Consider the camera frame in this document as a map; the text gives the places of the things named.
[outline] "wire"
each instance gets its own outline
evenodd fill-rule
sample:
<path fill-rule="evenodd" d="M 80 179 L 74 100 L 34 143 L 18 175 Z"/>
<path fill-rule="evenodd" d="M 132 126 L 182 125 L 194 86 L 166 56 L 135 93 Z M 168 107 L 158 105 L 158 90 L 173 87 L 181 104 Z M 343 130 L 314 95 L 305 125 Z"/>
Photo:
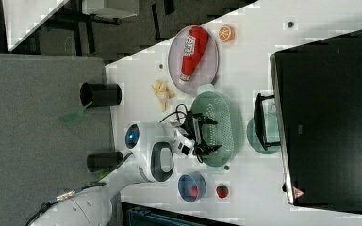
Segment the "wire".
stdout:
<path fill-rule="evenodd" d="M 168 116 L 164 117 L 164 119 L 163 119 L 163 120 L 161 120 L 159 123 L 162 123 L 163 121 L 167 120 L 167 119 L 168 119 L 171 115 L 175 115 L 175 114 L 178 114 L 178 113 L 181 113 L 181 114 L 183 114 L 183 115 L 184 115 L 184 117 L 187 117 L 187 114 L 186 114 L 186 113 L 184 113 L 184 112 L 182 112 L 182 111 L 174 111 L 172 114 L 170 114 L 170 115 L 168 115 Z"/>
<path fill-rule="evenodd" d="M 76 194 L 87 188 L 96 187 L 96 186 L 104 186 L 105 184 L 106 184 L 105 182 L 91 182 L 89 186 L 83 186 L 81 188 L 73 190 L 73 192 L 74 192 L 74 194 Z M 53 205 L 55 205 L 58 202 L 61 202 L 61 201 L 58 201 L 58 198 L 55 198 L 52 201 L 44 202 L 43 204 L 41 204 L 40 210 L 31 217 L 31 219 L 25 224 L 25 226 L 30 225 L 31 222 L 33 222 L 35 219 L 39 218 L 43 213 L 48 211 Z"/>
<path fill-rule="evenodd" d="M 202 156 L 201 156 L 199 153 L 197 153 L 196 156 L 197 156 L 197 158 L 198 158 L 198 162 L 199 162 L 199 163 L 203 163 L 203 162 L 204 162 L 204 159 L 202 158 Z"/>
<path fill-rule="evenodd" d="M 175 108 L 175 111 L 178 111 L 178 107 L 180 107 L 180 106 L 183 106 L 183 107 L 184 107 L 185 113 L 188 112 L 188 109 L 187 109 L 187 107 L 186 107 L 184 104 L 179 104 L 179 105 Z M 178 116 L 178 113 L 177 113 L 177 120 L 178 120 L 178 122 L 180 122 L 180 117 Z"/>

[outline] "food item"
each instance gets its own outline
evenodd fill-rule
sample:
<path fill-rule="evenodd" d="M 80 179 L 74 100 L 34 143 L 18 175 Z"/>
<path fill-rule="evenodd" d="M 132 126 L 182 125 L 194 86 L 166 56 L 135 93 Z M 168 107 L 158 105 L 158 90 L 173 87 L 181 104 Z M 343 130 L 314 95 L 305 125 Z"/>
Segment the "food item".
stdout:
<path fill-rule="evenodd" d="M 229 25 L 224 25 L 220 28 L 219 37 L 222 42 L 229 42 L 234 39 L 235 31 Z"/>
<path fill-rule="evenodd" d="M 152 85 L 152 90 L 155 96 L 160 101 L 161 110 L 166 111 L 167 101 L 175 96 L 175 92 L 168 91 L 167 83 L 157 80 L 154 85 Z"/>
<path fill-rule="evenodd" d="M 225 185 L 217 186 L 216 192 L 217 192 L 217 195 L 220 197 L 220 199 L 224 199 L 229 194 L 228 187 Z"/>
<path fill-rule="evenodd" d="M 167 93 L 169 94 L 169 98 L 172 98 L 175 96 L 175 92 L 173 92 L 173 91 L 168 91 Z"/>
<path fill-rule="evenodd" d="M 193 187 L 190 189 L 189 194 L 191 195 L 191 197 L 193 197 L 193 199 L 198 198 L 198 195 L 199 195 L 198 187 L 197 187 L 197 186 L 193 186 Z"/>
<path fill-rule="evenodd" d="M 207 46 L 208 34 L 200 26 L 194 26 L 189 30 L 185 40 L 184 56 L 182 60 L 180 83 L 190 80 L 196 66 L 201 61 Z"/>

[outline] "green plate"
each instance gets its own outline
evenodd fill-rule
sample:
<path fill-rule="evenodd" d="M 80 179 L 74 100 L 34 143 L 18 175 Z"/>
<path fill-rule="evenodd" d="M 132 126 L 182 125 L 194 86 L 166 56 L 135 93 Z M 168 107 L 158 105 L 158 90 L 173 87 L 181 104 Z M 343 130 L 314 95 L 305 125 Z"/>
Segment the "green plate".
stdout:
<path fill-rule="evenodd" d="M 240 117 L 238 107 L 227 97 L 212 91 L 214 88 L 211 84 L 205 86 L 208 91 L 198 95 L 192 103 L 191 111 L 193 114 L 202 113 L 218 123 L 202 127 L 203 140 L 207 145 L 222 145 L 215 153 L 203 157 L 203 161 L 210 167 L 220 167 L 230 160 L 236 149 L 236 129 Z"/>

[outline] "black mug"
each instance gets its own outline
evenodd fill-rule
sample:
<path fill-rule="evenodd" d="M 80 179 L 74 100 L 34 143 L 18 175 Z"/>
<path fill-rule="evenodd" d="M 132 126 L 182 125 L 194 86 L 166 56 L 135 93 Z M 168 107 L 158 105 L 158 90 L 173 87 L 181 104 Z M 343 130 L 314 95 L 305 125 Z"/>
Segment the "black mug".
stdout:
<path fill-rule="evenodd" d="M 90 102 L 89 107 L 115 106 L 122 101 L 122 89 L 118 84 L 84 83 L 80 89 L 80 99 L 83 106 Z"/>
<path fill-rule="evenodd" d="M 94 153 L 87 157 L 87 167 L 90 172 L 99 170 L 115 170 L 123 161 L 120 152 Z"/>

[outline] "red ketchup bottle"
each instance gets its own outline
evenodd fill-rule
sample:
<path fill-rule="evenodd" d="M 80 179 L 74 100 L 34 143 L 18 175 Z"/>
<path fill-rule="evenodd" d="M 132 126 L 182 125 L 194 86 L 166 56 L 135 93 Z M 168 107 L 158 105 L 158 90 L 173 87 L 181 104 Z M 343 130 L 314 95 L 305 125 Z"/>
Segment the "red ketchup bottle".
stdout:
<path fill-rule="evenodd" d="M 180 83 L 190 80 L 190 77 L 201 61 L 202 55 L 207 46 L 208 34 L 200 26 L 194 26 L 190 29 L 185 40 L 184 56 L 182 59 Z"/>

